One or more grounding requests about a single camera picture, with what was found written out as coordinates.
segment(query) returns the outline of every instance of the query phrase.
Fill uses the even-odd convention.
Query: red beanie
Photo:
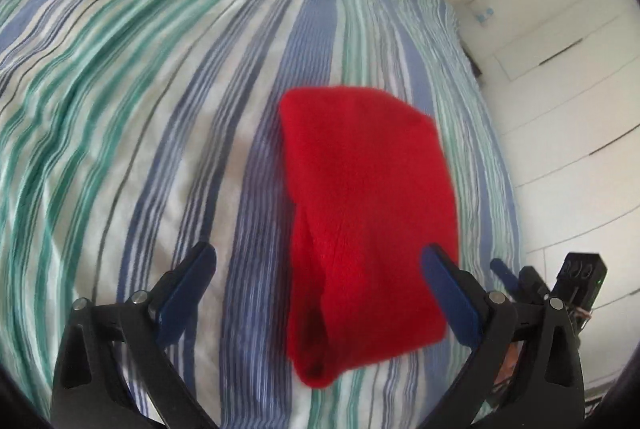
[[[420,272],[438,243],[458,262],[456,205],[433,121],[383,91],[301,88],[280,103],[296,205],[287,353],[300,379],[443,338]]]

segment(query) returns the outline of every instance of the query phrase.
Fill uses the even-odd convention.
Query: blue gripper pad
[[[491,260],[489,268],[498,276],[498,278],[500,278],[500,281],[502,281],[502,284],[504,284],[504,287],[507,289],[511,297],[518,297],[520,293],[520,281],[516,274],[514,274],[511,269],[498,258]]]
[[[447,257],[433,245],[422,250],[422,275],[451,326],[458,342],[475,349],[482,339],[481,316],[458,285],[453,271],[460,271],[449,260],[451,271],[441,257]]]
[[[180,340],[188,320],[196,313],[198,303],[216,272],[216,251],[209,243],[198,243],[192,250],[198,252],[196,259],[158,313],[156,342],[161,348]]]

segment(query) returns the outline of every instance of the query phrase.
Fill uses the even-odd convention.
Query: striped duvet
[[[410,429],[428,413],[466,356],[450,337],[322,391],[285,357],[276,110],[331,84],[433,116],[461,265],[488,288],[491,258],[518,266],[510,182],[444,0],[0,0],[0,360],[40,412],[73,300],[125,300],[207,239],[218,271],[168,353],[213,420]]]

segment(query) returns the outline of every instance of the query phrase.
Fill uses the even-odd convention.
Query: blue stripe
[[[393,0],[381,0],[386,11],[391,15],[396,30],[400,35],[402,41],[402,49],[404,50],[404,56],[406,57],[406,64],[410,74],[411,88],[413,93],[412,105],[420,109],[422,112],[433,116],[433,99],[431,97],[431,82],[429,75],[424,67],[424,60],[418,52],[418,48],[415,45],[415,41],[412,39],[406,27],[400,21],[396,7],[397,1]],[[411,0],[417,10],[417,0]]]
[[[194,201],[196,202],[202,203],[204,201],[204,209],[198,215],[198,217],[201,217],[200,222],[202,225],[199,239],[208,241],[210,238],[218,193],[222,184],[226,160],[231,151],[238,122],[290,2],[291,0],[279,0],[271,6],[270,12],[265,19],[266,22],[261,27],[262,33],[258,32],[256,34],[252,44],[245,51],[244,59],[240,64],[241,69],[234,74],[234,80],[230,84],[230,88],[234,90],[236,94],[225,95],[220,105],[221,113],[216,116],[216,119],[212,123],[212,128],[209,133],[211,142],[207,143],[210,146],[215,146],[216,150],[220,152],[217,153],[217,157],[210,157],[208,160],[209,163],[200,172],[208,176],[207,188],[203,189],[204,192],[201,191],[199,195],[194,197]],[[191,244],[193,244],[196,235],[195,227],[196,224],[193,224],[187,232],[181,232],[178,244],[182,242],[182,246],[185,247],[185,239],[191,239]],[[187,384],[192,384],[193,389],[195,389],[194,359],[196,324],[194,323],[191,328],[191,330],[186,331],[184,336],[182,359],[184,364],[184,380]]]
[[[455,80],[457,73],[454,73],[452,69],[452,62],[444,62],[442,65],[443,69],[449,75],[449,80]],[[462,96],[460,91],[460,87],[457,84],[450,84],[450,90],[452,93],[457,96],[457,100],[459,102],[458,110],[463,116],[463,120],[471,125],[474,123],[465,103],[465,99]],[[478,193],[479,193],[479,215],[478,221],[480,223],[480,239],[479,239],[479,255],[480,255],[480,265],[482,268],[483,276],[491,276],[492,271],[490,269],[490,263],[493,256],[493,246],[494,246],[494,233],[492,229],[492,218],[491,218],[491,209],[490,209],[490,201],[489,201],[489,191],[488,184],[486,181],[486,168],[484,167],[484,161],[482,160],[482,150],[480,149],[480,145],[478,143],[477,135],[469,135],[470,141],[472,143],[472,152],[474,154],[474,160],[476,162],[476,175],[478,177]]]
[[[408,361],[409,370],[404,391],[402,392],[402,414],[399,429],[413,429],[409,425],[415,412],[415,395],[418,388],[418,353],[414,351],[405,358]]]
[[[426,378],[427,395],[420,410],[420,419],[424,420],[438,404],[442,395],[449,388],[449,359],[451,343],[449,338],[422,350],[424,354],[424,375]]]
[[[158,233],[159,220],[195,119],[235,40],[242,34],[261,1],[248,0],[233,16],[225,31],[210,47],[174,107],[129,224],[118,280],[117,300],[123,300],[126,293],[132,291],[131,286],[146,285],[146,275]]]
[[[73,0],[73,2],[67,6],[67,8],[62,13],[62,15],[57,18],[57,20],[54,22],[54,25],[51,26],[51,22],[49,22],[49,18],[56,11],[56,9],[60,5],[62,5],[63,2],[65,2],[65,0],[53,0],[50,3],[49,7],[43,12],[43,14],[40,17],[40,19],[38,19],[36,25],[31,30],[31,32],[29,32],[28,35],[23,40],[21,40],[18,44],[16,44],[11,49],[11,51],[9,51],[9,53],[6,55],[6,57],[3,59],[3,61],[0,62],[0,70],[2,70],[3,68],[7,68],[6,71],[4,72],[3,76],[0,77],[0,96],[3,95],[4,90],[6,89],[6,86],[9,84],[9,81],[11,81],[14,73],[16,73],[18,71],[18,69],[27,60],[31,59],[31,57],[33,57],[35,54],[44,51],[53,42],[53,40],[58,36],[58,33],[60,32],[60,30],[62,30],[62,27],[64,27],[65,25],[68,27],[68,31],[66,32],[66,34],[63,37],[63,38],[66,38],[71,33],[71,30],[74,28],[74,25],[85,14],[87,14],[89,12],[89,10],[94,5],[100,3],[101,1],[103,1],[103,0],[95,0],[95,1],[91,2],[91,4],[87,5],[82,10],[82,13],[76,18],[76,20],[73,21],[72,26],[69,27],[68,26],[69,22],[67,21],[69,16],[82,3],[84,3],[84,0]],[[47,33],[46,36],[42,37],[41,31],[43,30],[43,28],[47,28],[47,27],[50,28],[49,32]],[[40,39],[40,41],[41,41],[40,45],[37,46],[36,48],[34,48],[32,51],[30,51],[30,53],[28,53],[26,55],[23,55],[22,57],[19,57],[19,59],[16,59],[15,57],[18,54],[20,54],[21,50],[26,45],[28,45],[31,41],[33,41],[34,39]],[[39,62],[44,62],[47,59],[47,57],[52,56],[54,54],[55,54],[55,51],[52,51],[52,52],[46,54],[44,57],[42,57],[42,59],[39,60]],[[20,85],[22,83],[22,80],[25,78],[25,76],[28,75],[28,73],[31,70],[36,69],[36,67],[37,67],[37,64],[32,66],[29,70],[26,70],[20,76],[20,79],[18,80],[18,83],[16,85],[16,90],[20,87]],[[3,106],[2,110],[0,110],[0,114],[2,114],[2,112],[6,109],[7,105],[12,101],[13,101],[13,97],[11,97],[11,99],[9,99],[9,101]]]
[[[399,367],[399,358],[389,361],[386,382],[382,390],[382,429],[390,429],[395,422],[396,402],[394,395],[399,382]]]
[[[282,348],[291,209],[282,166],[271,160],[279,160],[282,152],[276,117],[284,92],[329,81],[337,25],[335,1],[304,1],[247,160],[222,317],[223,427],[259,424],[281,429],[289,423],[290,367]]]

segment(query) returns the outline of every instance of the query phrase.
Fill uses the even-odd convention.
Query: black device
[[[517,277],[500,259],[492,260],[489,266],[517,302],[543,304],[551,293],[544,279],[532,266],[524,266]]]
[[[436,245],[421,256],[424,277],[460,343],[472,348],[462,371],[420,429],[573,429],[584,420],[577,341],[564,303],[540,299],[528,270],[526,289],[511,302],[487,292]],[[151,291],[125,303],[71,310],[56,362],[51,421],[56,429],[217,429],[191,396],[162,348],[178,341],[215,268],[215,253],[198,243]],[[127,345],[164,425],[141,415],[113,358],[112,342]],[[498,409],[474,419],[491,394],[512,342],[524,347]]]
[[[564,258],[551,295],[567,304],[576,333],[587,322],[585,313],[591,312],[606,276],[607,267],[600,254],[570,252]]]

